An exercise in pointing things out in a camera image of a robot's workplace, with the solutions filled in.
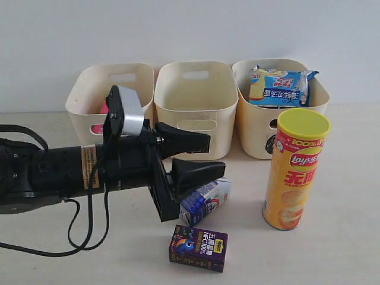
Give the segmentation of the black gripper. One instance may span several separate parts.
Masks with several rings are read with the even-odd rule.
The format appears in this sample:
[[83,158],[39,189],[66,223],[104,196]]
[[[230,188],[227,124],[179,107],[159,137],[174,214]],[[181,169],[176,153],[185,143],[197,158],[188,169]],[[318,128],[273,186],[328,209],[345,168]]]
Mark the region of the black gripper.
[[222,178],[226,165],[222,161],[172,160],[172,188],[162,159],[182,153],[208,153],[208,134],[185,131],[166,123],[155,124],[155,131],[145,129],[139,136],[118,141],[117,178],[121,190],[146,186],[161,222],[179,218],[179,203],[197,189]]

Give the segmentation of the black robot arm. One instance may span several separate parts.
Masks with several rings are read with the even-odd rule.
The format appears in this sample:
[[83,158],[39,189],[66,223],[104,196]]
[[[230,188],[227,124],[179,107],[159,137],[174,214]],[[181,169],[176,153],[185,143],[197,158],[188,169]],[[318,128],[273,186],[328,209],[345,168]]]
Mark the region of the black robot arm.
[[65,198],[147,187],[161,221],[179,217],[180,202],[193,189],[222,178],[220,161],[187,161],[180,153],[209,150],[207,134],[157,123],[139,135],[107,131],[101,144],[39,148],[1,140],[1,213],[18,214]]

